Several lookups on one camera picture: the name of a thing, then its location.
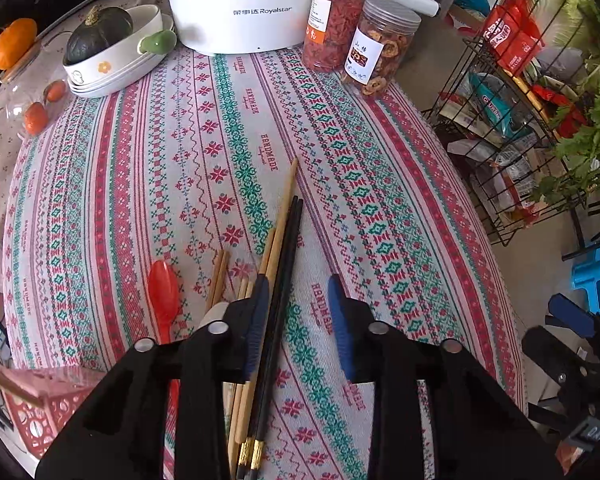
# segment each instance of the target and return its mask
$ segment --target pumpkin stem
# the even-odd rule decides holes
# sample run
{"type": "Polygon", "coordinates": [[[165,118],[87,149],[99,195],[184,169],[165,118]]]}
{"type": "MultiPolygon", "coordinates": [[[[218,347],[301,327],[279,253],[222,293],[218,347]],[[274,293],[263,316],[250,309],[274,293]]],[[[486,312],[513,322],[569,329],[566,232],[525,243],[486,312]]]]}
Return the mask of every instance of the pumpkin stem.
{"type": "Polygon", "coordinates": [[[91,10],[89,11],[86,19],[84,20],[85,25],[91,27],[91,25],[96,24],[96,22],[98,21],[98,15],[100,13],[100,7],[100,5],[94,5],[93,7],[91,7],[91,10]]]}

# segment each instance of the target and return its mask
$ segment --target dried shrimp jar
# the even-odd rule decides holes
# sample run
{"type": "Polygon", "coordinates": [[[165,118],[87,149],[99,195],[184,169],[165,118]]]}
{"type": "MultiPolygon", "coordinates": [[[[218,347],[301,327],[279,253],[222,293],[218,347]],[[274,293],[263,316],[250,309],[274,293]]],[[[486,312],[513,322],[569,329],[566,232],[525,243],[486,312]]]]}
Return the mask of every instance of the dried shrimp jar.
{"type": "Polygon", "coordinates": [[[393,0],[366,0],[344,64],[343,82],[379,96],[394,78],[421,18],[393,0]]]}
{"type": "Polygon", "coordinates": [[[342,67],[365,0],[312,0],[302,63],[319,72],[342,67]]]}

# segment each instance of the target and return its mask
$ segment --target jar lid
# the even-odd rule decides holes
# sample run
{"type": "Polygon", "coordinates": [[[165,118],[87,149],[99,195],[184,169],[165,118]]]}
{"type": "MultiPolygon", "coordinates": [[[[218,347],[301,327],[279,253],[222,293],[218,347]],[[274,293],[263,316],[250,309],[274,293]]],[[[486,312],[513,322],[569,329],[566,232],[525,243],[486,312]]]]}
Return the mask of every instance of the jar lid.
{"type": "Polygon", "coordinates": [[[416,12],[393,0],[365,0],[363,12],[384,24],[391,23],[404,28],[405,34],[414,34],[422,21],[416,12]]]}

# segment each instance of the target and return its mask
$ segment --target red snack bag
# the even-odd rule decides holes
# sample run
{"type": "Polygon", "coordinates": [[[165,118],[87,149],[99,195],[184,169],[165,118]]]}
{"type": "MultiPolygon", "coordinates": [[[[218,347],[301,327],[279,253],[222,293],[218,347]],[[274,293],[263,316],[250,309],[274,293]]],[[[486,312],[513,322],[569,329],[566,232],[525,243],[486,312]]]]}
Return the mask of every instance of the red snack bag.
{"type": "Polygon", "coordinates": [[[582,112],[578,110],[576,105],[569,101],[565,95],[540,85],[533,85],[531,88],[534,91],[534,94],[545,101],[549,101],[554,105],[568,106],[570,108],[569,113],[567,113],[560,125],[556,128],[561,137],[571,139],[583,124],[587,124],[587,120],[582,112]]]}
{"type": "Polygon", "coordinates": [[[503,6],[493,7],[482,35],[498,54],[498,64],[513,75],[519,75],[542,49],[540,39],[524,32],[503,6]]]}
{"type": "Polygon", "coordinates": [[[529,0],[503,0],[484,23],[482,35],[498,54],[498,64],[513,75],[519,75],[544,47],[528,8],[529,0]]]}

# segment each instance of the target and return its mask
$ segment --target pumpkin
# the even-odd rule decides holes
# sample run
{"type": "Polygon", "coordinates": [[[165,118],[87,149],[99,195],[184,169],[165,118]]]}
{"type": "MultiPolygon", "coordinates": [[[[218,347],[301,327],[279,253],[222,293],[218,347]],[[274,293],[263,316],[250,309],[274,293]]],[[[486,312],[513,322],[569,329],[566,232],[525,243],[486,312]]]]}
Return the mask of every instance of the pumpkin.
{"type": "Polygon", "coordinates": [[[72,32],[64,50],[64,65],[80,63],[134,31],[131,15],[120,7],[101,9],[94,6],[86,19],[72,32]]]}
{"type": "Polygon", "coordinates": [[[0,70],[8,70],[36,41],[38,26],[31,18],[19,18],[0,33],[0,70]]]}

